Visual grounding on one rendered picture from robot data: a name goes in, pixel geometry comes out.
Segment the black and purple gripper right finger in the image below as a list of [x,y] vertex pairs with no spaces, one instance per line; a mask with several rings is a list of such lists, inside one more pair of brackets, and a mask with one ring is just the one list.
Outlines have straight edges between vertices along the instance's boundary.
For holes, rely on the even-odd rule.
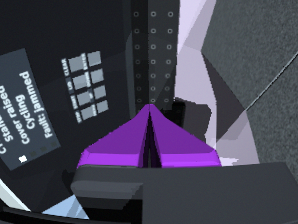
[[150,104],[151,168],[222,166],[217,151]]

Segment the black flat base plate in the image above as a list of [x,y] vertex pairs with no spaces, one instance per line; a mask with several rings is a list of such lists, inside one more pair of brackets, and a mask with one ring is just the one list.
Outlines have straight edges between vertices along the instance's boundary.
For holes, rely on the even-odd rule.
[[154,104],[183,128],[185,102],[173,102],[180,0],[130,0],[135,108]]

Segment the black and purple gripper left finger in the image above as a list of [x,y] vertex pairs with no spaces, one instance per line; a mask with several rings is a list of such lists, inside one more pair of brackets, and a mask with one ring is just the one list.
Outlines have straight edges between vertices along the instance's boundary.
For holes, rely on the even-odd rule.
[[83,150],[78,166],[83,164],[135,165],[148,168],[150,140],[150,105],[111,133]]

